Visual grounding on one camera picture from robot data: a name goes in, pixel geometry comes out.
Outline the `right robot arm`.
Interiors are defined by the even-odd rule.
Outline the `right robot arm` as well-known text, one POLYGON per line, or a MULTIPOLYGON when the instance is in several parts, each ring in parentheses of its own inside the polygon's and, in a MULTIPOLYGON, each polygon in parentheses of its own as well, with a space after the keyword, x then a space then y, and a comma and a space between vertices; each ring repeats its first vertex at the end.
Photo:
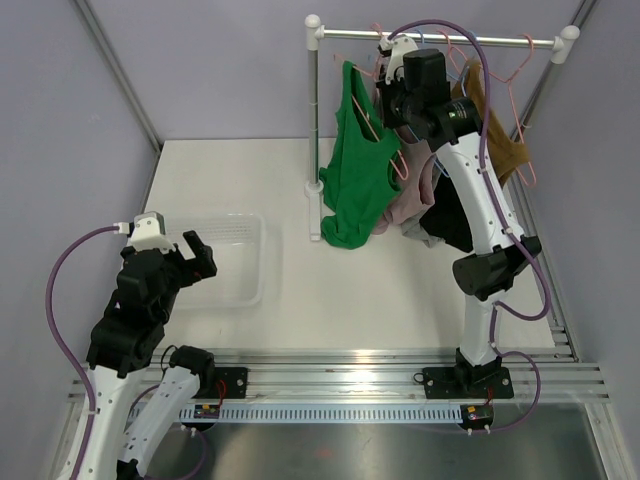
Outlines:
POLYGON ((451 96, 444 55, 396 45, 387 57, 377 83, 383 123, 407 126, 428 143, 450 177, 472 241, 471 254, 452 265, 465 294, 463 338, 453 366, 423 369, 425 395, 430 400, 511 399, 511 377, 497 351, 497 304, 540 253, 540 241, 526 236, 508 212, 486 146, 488 123, 471 99, 451 96))

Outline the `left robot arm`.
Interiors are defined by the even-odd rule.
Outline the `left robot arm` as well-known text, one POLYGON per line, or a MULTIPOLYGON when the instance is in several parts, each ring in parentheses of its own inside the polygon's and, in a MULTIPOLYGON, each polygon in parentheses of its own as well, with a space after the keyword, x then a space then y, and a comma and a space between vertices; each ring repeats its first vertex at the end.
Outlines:
POLYGON ((164 337, 178 293, 216 275, 213 250, 195 231, 163 251, 157 242, 138 251, 122 250, 122 270, 103 318, 91 332, 87 423, 78 429, 70 459, 72 479, 141 479, 179 410, 191 398, 215 388, 212 353, 181 346, 171 356, 160 386, 134 420, 129 412, 155 348, 164 337))

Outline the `blue hanger of mauve top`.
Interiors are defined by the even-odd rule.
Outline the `blue hanger of mauve top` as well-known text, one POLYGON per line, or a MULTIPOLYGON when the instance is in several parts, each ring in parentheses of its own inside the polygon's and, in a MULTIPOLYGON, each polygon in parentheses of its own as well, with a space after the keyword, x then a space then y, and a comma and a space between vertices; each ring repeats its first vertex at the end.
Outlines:
MULTIPOLYGON (((377 23, 377 22, 372 23, 370 25, 370 29, 375 31, 380 36, 380 38, 383 38, 385 36, 385 34, 383 33, 383 29, 382 29, 381 25, 379 23, 377 23)), ((416 44, 418 45, 419 48, 423 48, 425 45, 428 44, 428 41, 425 39, 425 34, 420 29, 414 29, 413 33, 420 37, 419 40, 415 40, 415 42, 416 42, 416 44)), ((378 81, 378 80, 380 80, 382 78, 383 67, 385 65, 386 65, 386 63, 383 60, 383 54, 379 53, 378 54, 378 58, 376 59, 376 62, 374 64, 374 79, 376 81, 378 81)), ((379 88, 377 86, 374 87, 374 92, 372 94, 372 102, 373 102, 374 106, 376 107, 379 116, 382 116, 382 104, 381 104, 381 100, 380 100, 380 90, 379 90, 379 88)), ((443 175, 446 178, 449 177, 448 172, 443 167, 443 165, 439 162, 438 158, 435 158, 434 166, 440 172, 441 175, 443 175)))

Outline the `green tank top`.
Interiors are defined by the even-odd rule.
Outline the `green tank top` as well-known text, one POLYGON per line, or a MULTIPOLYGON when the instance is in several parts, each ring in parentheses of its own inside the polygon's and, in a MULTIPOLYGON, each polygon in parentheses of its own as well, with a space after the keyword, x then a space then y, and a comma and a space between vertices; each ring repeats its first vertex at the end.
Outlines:
POLYGON ((342 95, 336 112, 337 137, 329 164, 319 171, 324 204, 331 210, 321 221, 321 234, 331 246, 363 246, 390 202, 400 193, 389 160, 398 160, 400 142, 386 128, 353 63, 342 63, 342 95), (351 94, 371 117, 380 137, 376 141, 352 102, 351 94))

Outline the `mauve pink tank top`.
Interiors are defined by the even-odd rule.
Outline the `mauve pink tank top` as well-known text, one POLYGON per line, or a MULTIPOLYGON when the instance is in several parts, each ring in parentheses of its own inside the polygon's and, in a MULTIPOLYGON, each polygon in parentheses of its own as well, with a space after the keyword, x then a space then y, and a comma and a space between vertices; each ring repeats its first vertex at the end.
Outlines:
POLYGON ((378 220, 374 235, 383 234, 390 226, 400 226, 411 218, 420 218, 435 205, 434 190, 441 175, 435 166, 435 153, 425 140, 418 139, 407 126, 398 127, 395 132, 409 174, 406 179, 397 180, 400 193, 378 220))

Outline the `pink hanger of green top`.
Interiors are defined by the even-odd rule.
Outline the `pink hanger of green top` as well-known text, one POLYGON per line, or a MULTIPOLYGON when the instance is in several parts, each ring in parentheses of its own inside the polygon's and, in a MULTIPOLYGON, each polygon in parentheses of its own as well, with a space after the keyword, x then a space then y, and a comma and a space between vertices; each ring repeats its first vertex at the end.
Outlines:
MULTIPOLYGON (((370 29, 375 32, 378 37, 380 39, 383 38, 383 30, 381 25, 378 22, 373 22, 370 25, 370 29)), ((353 69, 355 71, 357 71, 360 76, 365 76, 365 77, 370 77, 371 79, 374 78, 374 73, 376 71, 376 69, 379 66, 379 60, 380 60, 381 56, 378 56, 374 65, 374 69, 372 71, 367 71, 367 70, 363 70, 361 67, 358 67, 357 65, 353 65, 353 69)), ((369 112, 367 111, 366 108, 363 108, 362 105, 360 104, 360 102, 358 101, 358 99, 356 98, 355 95, 355 91, 352 91, 351 94, 351 99, 353 104, 355 105, 356 109, 358 110, 360 116, 362 117, 363 121, 365 122, 365 124, 367 125, 367 128, 370 132, 370 134, 373 136, 373 138, 376 141, 380 140, 380 137, 378 135, 377 130, 374 128, 373 124, 371 123, 371 117, 369 115, 369 112)), ((393 167, 395 173, 397 174, 397 176, 401 179, 401 180, 407 180, 409 177, 409 173, 410 173, 410 169, 407 165, 406 159, 402 153, 402 151, 400 149, 398 149, 396 151, 396 156, 397 158, 400 160, 400 164, 401 166, 398 166, 396 161, 394 160, 394 158, 391 158, 389 160, 391 166, 393 167)))

